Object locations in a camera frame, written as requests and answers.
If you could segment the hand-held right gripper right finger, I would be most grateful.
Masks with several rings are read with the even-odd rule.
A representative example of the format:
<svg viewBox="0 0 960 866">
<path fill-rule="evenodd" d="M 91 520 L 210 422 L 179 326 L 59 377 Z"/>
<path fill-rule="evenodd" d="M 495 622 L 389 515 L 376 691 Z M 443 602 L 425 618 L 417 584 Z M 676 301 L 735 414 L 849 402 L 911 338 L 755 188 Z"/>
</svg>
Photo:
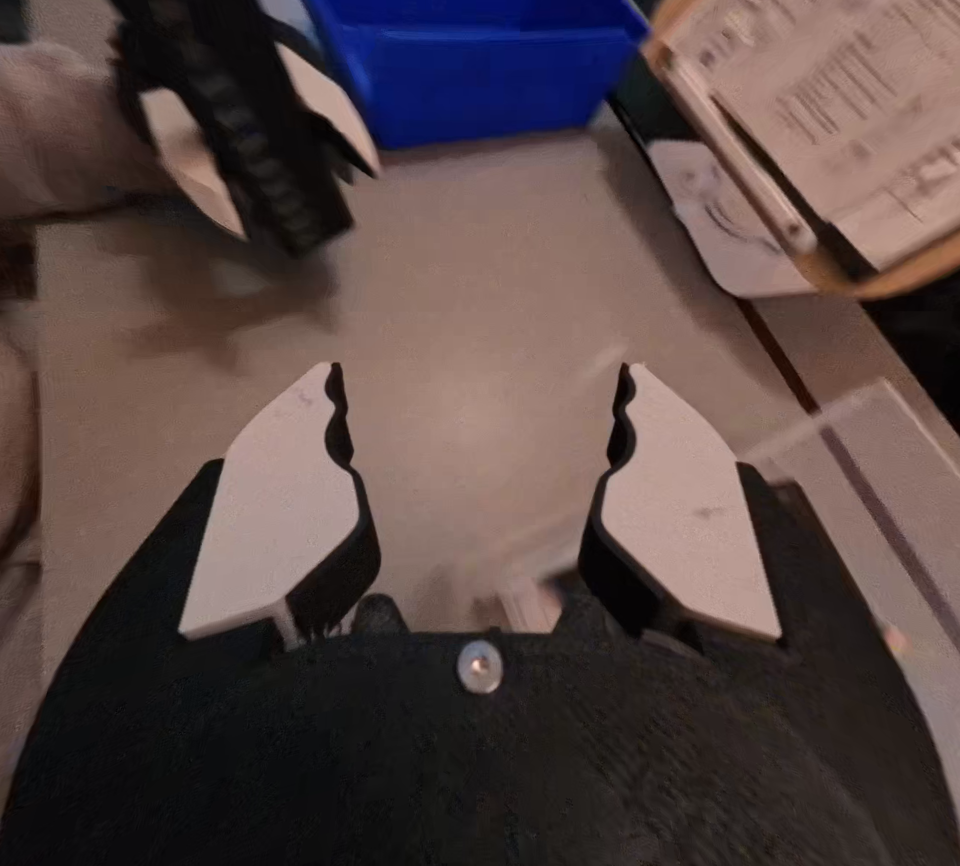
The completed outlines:
<svg viewBox="0 0 960 866">
<path fill-rule="evenodd" d="M 695 626 L 783 636 L 740 463 L 714 427 L 642 364 L 619 368 L 579 572 L 629 635 Z"/>
</svg>

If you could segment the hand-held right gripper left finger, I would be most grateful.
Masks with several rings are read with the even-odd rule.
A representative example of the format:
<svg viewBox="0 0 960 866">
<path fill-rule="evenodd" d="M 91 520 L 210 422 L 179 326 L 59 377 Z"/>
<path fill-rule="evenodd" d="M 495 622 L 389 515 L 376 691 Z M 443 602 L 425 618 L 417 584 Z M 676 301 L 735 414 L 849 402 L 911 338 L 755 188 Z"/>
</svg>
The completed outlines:
<svg viewBox="0 0 960 866">
<path fill-rule="evenodd" d="M 266 622 L 327 636 L 378 577 L 381 550 L 354 467 L 343 368 L 319 363 L 227 449 L 178 631 L 208 639 Z"/>
</svg>

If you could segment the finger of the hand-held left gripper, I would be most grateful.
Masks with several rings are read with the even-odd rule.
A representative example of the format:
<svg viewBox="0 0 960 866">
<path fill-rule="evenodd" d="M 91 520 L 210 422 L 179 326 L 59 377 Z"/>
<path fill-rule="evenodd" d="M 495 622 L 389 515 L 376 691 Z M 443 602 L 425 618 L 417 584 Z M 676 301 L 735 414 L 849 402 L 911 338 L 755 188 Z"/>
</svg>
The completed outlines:
<svg viewBox="0 0 960 866">
<path fill-rule="evenodd" d="M 309 45 L 277 41 L 280 55 L 309 130 L 340 177 L 359 172 L 378 177 L 381 164 L 374 140 L 354 102 L 328 74 L 323 58 Z"/>
<path fill-rule="evenodd" d="M 215 163 L 202 131 L 173 91 L 156 89 L 141 95 L 158 162 L 193 205 L 223 232 L 247 241 L 233 197 Z"/>
</svg>

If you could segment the long black USB hub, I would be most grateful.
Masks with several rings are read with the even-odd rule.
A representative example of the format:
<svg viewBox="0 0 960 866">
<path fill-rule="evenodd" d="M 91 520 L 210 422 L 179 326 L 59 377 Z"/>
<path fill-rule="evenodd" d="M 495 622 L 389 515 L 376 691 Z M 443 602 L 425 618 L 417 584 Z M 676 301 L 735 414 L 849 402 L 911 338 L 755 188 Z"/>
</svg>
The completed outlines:
<svg viewBox="0 0 960 866">
<path fill-rule="evenodd" d="M 277 51 L 307 45 L 258 0 L 108 0 L 196 120 L 246 235 L 295 260 L 354 218 Z"/>
</svg>

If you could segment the blue plastic bin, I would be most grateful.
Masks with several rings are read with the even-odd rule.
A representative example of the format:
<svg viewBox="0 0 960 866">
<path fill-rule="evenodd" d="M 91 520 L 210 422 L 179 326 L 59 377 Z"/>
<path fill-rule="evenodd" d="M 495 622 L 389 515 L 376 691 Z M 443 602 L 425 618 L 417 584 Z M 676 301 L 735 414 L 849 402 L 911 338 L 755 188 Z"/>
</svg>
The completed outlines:
<svg viewBox="0 0 960 866">
<path fill-rule="evenodd" d="M 378 146 L 582 128 L 641 51 L 630 0 L 302 0 Z"/>
</svg>

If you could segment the white plastic bin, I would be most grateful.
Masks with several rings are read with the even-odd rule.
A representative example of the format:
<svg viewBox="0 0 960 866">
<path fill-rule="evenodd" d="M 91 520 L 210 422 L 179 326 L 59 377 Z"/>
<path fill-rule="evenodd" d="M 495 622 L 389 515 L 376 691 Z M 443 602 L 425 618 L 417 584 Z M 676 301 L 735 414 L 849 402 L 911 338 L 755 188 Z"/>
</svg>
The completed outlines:
<svg viewBox="0 0 960 866">
<path fill-rule="evenodd" d="M 805 493 L 958 779 L 958 464 L 883 380 L 741 459 Z"/>
</svg>

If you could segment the person's left forearm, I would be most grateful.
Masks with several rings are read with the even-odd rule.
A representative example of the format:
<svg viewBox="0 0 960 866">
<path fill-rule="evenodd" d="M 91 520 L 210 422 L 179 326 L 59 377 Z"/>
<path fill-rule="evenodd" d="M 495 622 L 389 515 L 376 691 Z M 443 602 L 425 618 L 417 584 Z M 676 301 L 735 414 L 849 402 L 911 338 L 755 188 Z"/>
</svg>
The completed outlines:
<svg viewBox="0 0 960 866">
<path fill-rule="evenodd" d="M 2 222 L 82 216 L 175 190 L 107 72 L 56 44 L 2 46 Z"/>
</svg>

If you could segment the light grey desk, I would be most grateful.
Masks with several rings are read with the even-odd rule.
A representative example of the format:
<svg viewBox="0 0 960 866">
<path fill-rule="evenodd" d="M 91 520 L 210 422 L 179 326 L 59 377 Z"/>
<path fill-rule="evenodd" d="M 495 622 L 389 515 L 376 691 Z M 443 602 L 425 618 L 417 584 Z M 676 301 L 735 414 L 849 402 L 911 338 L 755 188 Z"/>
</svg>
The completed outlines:
<svg viewBox="0 0 960 866">
<path fill-rule="evenodd" d="M 293 271 L 174 204 L 37 228 L 43 680 L 199 466 L 320 361 L 343 367 L 376 586 L 415 628 L 471 628 L 520 560 L 574 552 L 622 362 L 739 457 L 883 380 L 958 464 L 856 304 L 710 282 L 608 110 L 383 162 L 346 192 L 354 230 Z"/>
</svg>

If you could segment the person's grey sweatshirt torso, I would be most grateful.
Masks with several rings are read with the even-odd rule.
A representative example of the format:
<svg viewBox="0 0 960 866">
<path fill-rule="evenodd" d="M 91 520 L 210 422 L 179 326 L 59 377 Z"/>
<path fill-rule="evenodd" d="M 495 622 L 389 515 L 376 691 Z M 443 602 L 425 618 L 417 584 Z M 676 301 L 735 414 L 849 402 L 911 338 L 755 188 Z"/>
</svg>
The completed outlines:
<svg viewBox="0 0 960 866">
<path fill-rule="evenodd" d="M 35 234 L 1 229 L 1 560 L 37 523 L 42 501 L 38 272 Z"/>
</svg>

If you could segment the document stand with papers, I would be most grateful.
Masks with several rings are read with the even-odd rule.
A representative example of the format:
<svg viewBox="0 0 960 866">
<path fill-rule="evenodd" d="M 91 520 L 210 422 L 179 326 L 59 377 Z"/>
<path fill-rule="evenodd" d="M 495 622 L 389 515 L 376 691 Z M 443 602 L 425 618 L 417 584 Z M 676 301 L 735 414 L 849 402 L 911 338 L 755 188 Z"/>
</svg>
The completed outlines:
<svg viewBox="0 0 960 866">
<path fill-rule="evenodd" d="M 643 56 L 824 293 L 958 272 L 959 0 L 662 0 Z"/>
</svg>

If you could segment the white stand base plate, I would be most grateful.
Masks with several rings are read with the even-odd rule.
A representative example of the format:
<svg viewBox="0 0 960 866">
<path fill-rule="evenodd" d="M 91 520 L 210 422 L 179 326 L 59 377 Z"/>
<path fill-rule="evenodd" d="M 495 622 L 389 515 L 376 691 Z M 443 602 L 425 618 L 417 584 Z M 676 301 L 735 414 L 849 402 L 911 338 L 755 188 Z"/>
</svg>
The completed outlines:
<svg viewBox="0 0 960 866">
<path fill-rule="evenodd" d="M 654 140 L 646 152 L 674 216 L 720 289 L 747 300 L 815 294 L 706 145 Z"/>
</svg>

